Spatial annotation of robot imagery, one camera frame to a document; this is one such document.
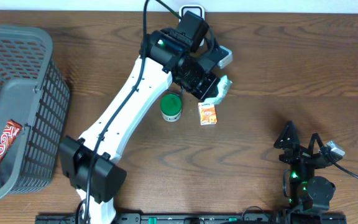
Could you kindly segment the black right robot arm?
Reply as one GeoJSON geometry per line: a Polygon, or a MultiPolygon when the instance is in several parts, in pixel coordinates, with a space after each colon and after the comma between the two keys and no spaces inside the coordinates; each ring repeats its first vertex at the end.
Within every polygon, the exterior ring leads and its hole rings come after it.
{"type": "Polygon", "coordinates": [[[335,185],[324,177],[316,176],[315,170],[332,165],[327,158],[331,148],[323,144],[317,133],[312,134],[308,146],[302,146],[293,121],[286,122],[273,146],[283,150],[279,160],[290,166],[283,175],[283,194],[289,198],[291,208],[302,213],[329,210],[335,185]]]}

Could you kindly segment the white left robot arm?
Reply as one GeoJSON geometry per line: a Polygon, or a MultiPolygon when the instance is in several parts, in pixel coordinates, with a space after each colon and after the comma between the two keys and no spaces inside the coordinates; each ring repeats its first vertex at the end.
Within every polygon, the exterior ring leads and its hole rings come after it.
{"type": "Polygon", "coordinates": [[[186,12],[176,28],[145,33],[129,78],[104,113],[78,139],[59,146],[63,174],[81,196],[76,223],[111,223],[114,197],[126,171],[118,166],[132,133],[155,100],[172,83],[214,105],[222,102],[231,82],[217,77],[232,52],[218,44],[207,22],[186,12]]]}

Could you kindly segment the orange snack box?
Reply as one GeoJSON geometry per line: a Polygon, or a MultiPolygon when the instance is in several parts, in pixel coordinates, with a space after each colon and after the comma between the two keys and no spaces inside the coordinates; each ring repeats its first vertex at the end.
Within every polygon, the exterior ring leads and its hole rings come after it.
{"type": "Polygon", "coordinates": [[[200,117],[200,125],[216,124],[217,115],[214,104],[210,103],[198,103],[198,113],[200,117]]]}

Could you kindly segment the teal snack packet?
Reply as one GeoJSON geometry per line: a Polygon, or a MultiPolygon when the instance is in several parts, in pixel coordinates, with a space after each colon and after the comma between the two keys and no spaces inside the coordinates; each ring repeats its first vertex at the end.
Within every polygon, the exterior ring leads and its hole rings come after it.
{"type": "Polygon", "coordinates": [[[223,75],[217,84],[213,85],[212,92],[207,94],[203,102],[212,105],[220,104],[226,97],[231,85],[232,81],[228,79],[227,75],[223,75]]]}

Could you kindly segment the green lid jar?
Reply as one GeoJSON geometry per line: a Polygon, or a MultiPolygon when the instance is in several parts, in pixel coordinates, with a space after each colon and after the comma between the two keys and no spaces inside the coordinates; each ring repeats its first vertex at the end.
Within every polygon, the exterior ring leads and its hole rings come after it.
{"type": "Polygon", "coordinates": [[[160,102],[160,110],[165,121],[175,122],[179,120],[182,111],[181,98],[174,94],[164,95],[160,102]]]}

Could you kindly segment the red TOP chocolate bar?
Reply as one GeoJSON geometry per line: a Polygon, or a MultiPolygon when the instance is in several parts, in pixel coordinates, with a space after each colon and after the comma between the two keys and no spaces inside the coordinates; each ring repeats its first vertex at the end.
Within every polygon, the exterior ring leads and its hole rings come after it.
{"type": "Polygon", "coordinates": [[[10,119],[0,136],[0,163],[22,130],[22,125],[10,119]]]}

